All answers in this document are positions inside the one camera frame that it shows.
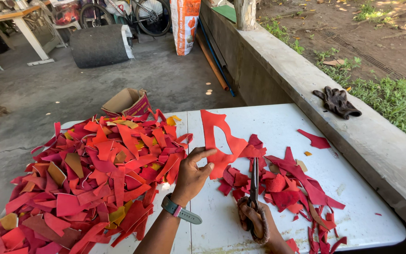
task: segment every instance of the bicycle wheel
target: bicycle wheel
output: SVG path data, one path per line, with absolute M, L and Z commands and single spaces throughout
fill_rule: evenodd
M 91 21 L 88 21 L 88 18 L 86 18 L 86 12 L 94 14 L 94 17 L 91 18 Z M 84 28 L 112 25 L 116 23 L 114 21 L 114 18 L 112 17 L 112 14 L 110 14 L 103 6 L 93 3 L 85 4 L 82 7 L 81 13 L 79 14 L 79 20 L 81 21 L 82 27 Z
M 136 19 L 148 35 L 166 34 L 172 25 L 171 11 L 164 0 L 140 0 L 136 6 Z

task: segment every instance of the left hand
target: left hand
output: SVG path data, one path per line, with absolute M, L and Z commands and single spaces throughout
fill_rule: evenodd
M 214 163 L 211 162 L 199 168 L 197 162 L 215 153 L 217 149 L 205 150 L 204 147 L 196 147 L 186 159 L 181 161 L 176 187 L 170 198 L 173 203 L 185 207 L 200 192 L 214 169 Z

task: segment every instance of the green watch strap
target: green watch strap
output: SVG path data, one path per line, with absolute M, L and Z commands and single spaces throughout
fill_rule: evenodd
M 183 219 L 192 224 L 201 224 L 203 221 L 200 216 L 186 210 L 186 207 L 181 207 L 170 200 L 172 193 L 168 193 L 162 200 L 161 207 L 173 216 Z

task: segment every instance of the orange pipe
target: orange pipe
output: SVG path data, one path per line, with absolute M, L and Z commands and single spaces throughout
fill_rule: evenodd
M 198 33 L 197 33 L 197 36 L 196 36 L 196 37 L 197 37 L 198 43 L 200 44 L 200 47 L 201 47 L 202 50 L 203 50 L 204 55 L 206 56 L 207 61 L 209 62 L 209 65 L 210 65 L 211 68 L 212 68 L 212 71 L 214 72 L 214 74 L 216 75 L 217 79 L 219 80 L 220 85 L 222 86 L 222 88 L 223 88 L 225 91 L 228 91 L 229 88 L 228 88 L 228 86 L 226 85 L 226 82 L 225 82 L 225 80 L 223 79 L 222 74 L 220 74 L 219 69 L 214 65 L 214 62 L 212 61 L 212 58 L 209 56 L 209 54 L 208 54 L 208 52 L 207 52 L 207 49 L 206 49 L 206 46 L 202 43 L 202 41 L 201 41 L 200 36 L 199 36 Z

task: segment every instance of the bicycle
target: bicycle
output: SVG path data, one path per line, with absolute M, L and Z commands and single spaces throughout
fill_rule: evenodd
M 112 0 L 107 1 L 120 13 L 121 17 L 127 20 L 129 26 L 138 25 L 148 35 L 162 36 L 169 31 L 172 25 L 170 6 L 164 0 L 130 0 L 129 14 L 126 10 L 121 10 Z M 132 11 L 133 3 L 136 5 L 135 16 Z M 105 15 L 103 19 L 107 25 L 115 24 L 112 14 L 99 5 L 98 0 L 92 0 L 92 3 L 85 4 L 81 9 L 80 20 L 84 28 L 89 27 L 85 18 L 87 10 L 93 14 L 93 18 L 91 18 L 93 27 L 104 25 L 101 12 Z

